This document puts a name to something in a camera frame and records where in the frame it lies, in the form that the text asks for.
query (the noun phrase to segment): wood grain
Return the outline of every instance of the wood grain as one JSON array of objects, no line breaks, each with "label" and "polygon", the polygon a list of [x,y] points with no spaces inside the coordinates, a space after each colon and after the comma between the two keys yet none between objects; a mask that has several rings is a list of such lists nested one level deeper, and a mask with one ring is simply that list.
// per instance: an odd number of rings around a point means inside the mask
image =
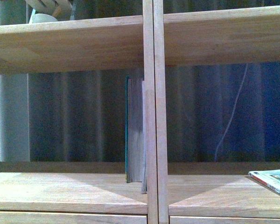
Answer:
[{"label": "wood grain", "polygon": [[171,224],[280,224],[273,218],[224,218],[224,217],[179,217],[170,216]]},{"label": "wood grain", "polygon": [[146,216],[0,211],[0,224],[146,224]]},{"label": "wood grain", "polygon": [[142,66],[142,16],[0,26],[0,74]]},{"label": "wood grain", "polygon": [[164,15],[167,65],[280,61],[280,6]]},{"label": "wood grain", "polygon": [[245,175],[170,175],[169,215],[280,218],[280,195]]},{"label": "wood grain", "polygon": [[147,151],[148,224],[158,223],[157,152],[155,133],[154,89],[154,20],[153,0],[143,0],[144,46],[144,148]]},{"label": "wood grain", "polygon": [[0,210],[147,214],[124,174],[0,173]]},{"label": "wood grain", "polygon": [[123,162],[0,162],[0,173],[124,174]]},{"label": "wood grain", "polygon": [[168,168],[163,0],[154,0],[154,76],[159,223],[168,224]]},{"label": "wood grain", "polygon": [[280,169],[280,162],[172,162],[171,175],[247,175],[252,170]]}]

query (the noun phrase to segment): book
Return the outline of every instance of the book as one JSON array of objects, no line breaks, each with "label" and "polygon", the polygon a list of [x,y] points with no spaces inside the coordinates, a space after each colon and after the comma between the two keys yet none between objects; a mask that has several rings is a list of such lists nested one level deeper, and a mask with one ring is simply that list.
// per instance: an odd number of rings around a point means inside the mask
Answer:
[{"label": "book", "polygon": [[147,193],[143,78],[126,78],[126,182],[142,182]]},{"label": "book", "polygon": [[268,171],[250,171],[249,175],[280,194],[280,169]]}]

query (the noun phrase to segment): bookshelf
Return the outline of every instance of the bookshelf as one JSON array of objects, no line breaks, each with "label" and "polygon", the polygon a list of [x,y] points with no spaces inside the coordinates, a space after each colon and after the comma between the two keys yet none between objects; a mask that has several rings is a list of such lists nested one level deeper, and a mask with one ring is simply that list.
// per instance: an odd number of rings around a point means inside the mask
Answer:
[{"label": "bookshelf", "polygon": [[165,65],[269,61],[280,6],[163,14],[143,0],[142,16],[1,26],[1,74],[144,67],[148,194],[124,164],[0,163],[0,223],[280,224],[280,196],[246,176],[280,163],[167,163]]},{"label": "bookshelf", "polygon": [[67,164],[0,163],[0,223],[158,223],[153,3],[142,5],[139,16],[0,26],[0,74],[144,68],[149,193],[122,164],[65,174]]},{"label": "bookshelf", "polygon": [[154,0],[159,223],[280,223],[280,196],[247,175],[280,163],[168,164],[164,123],[165,65],[280,61],[280,6],[162,14],[162,4]]}]

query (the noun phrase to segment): curtain fold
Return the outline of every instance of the curtain fold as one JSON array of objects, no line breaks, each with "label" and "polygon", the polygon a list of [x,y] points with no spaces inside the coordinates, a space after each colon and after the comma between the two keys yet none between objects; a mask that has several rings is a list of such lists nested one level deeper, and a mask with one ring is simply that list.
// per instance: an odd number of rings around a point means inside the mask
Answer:
[{"label": "curtain fold", "polygon": [[[1,11],[5,4],[0,1]],[[164,12],[261,4],[262,0],[164,0]],[[280,0],[265,0],[264,5],[280,5]],[[71,19],[75,20],[142,14],[141,0],[75,0],[73,6]],[[15,13],[26,11],[15,7],[10,15],[1,13],[0,20],[7,17],[5,24],[11,24]],[[166,68],[169,161],[213,161],[244,70],[244,64]],[[142,76],[143,69],[29,74],[26,92],[31,161],[124,161],[127,75]],[[7,95],[20,95],[25,87],[17,91],[4,89]],[[1,120],[8,120],[4,110],[11,108],[19,119],[21,104],[16,98],[8,100],[13,106],[0,108]],[[9,132],[21,130],[11,123]],[[0,147],[0,153],[12,154],[13,147],[14,152],[18,150],[12,144],[14,136],[2,131],[0,136],[10,142]],[[280,161],[280,62],[249,64],[218,161]]]}]

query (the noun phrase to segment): white cable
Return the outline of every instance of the white cable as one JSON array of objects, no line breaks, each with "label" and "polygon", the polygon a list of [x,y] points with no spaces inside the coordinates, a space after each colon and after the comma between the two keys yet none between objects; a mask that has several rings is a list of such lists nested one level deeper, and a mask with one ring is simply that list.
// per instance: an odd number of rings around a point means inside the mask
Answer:
[{"label": "white cable", "polygon": [[214,156],[214,161],[216,162],[217,161],[217,155],[218,155],[218,151],[219,151],[219,147],[221,146],[227,132],[228,132],[228,129],[230,127],[230,124],[232,122],[232,119],[233,119],[233,116],[234,116],[234,112],[235,112],[235,108],[237,106],[237,103],[238,103],[238,97],[239,97],[239,94],[241,93],[241,90],[242,90],[242,87],[243,87],[243,84],[244,84],[244,81],[245,81],[245,77],[246,77],[246,74],[247,74],[247,71],[248,71],[248,63],[246,64],[246,68],[245,68],[245,72],[244,72],[244,76],[243,76],[243,79],[242,79],[242,83],[241,85],[239,86],[239,89],[238,89],[238,94],[237,94],[237,97],[235,99],[235,102],[234,102],[234,105],[233,105],[233,109],[232,109],[232,113],[231,113],[231,116],[230,116],[230,119],[229,119],[229,122],[227,124],[227,127],[225,129],[225,132],[221,138],[221,140],[219,141],[217,147],[216,147],[216,151],[215,151],[215,156]]}]

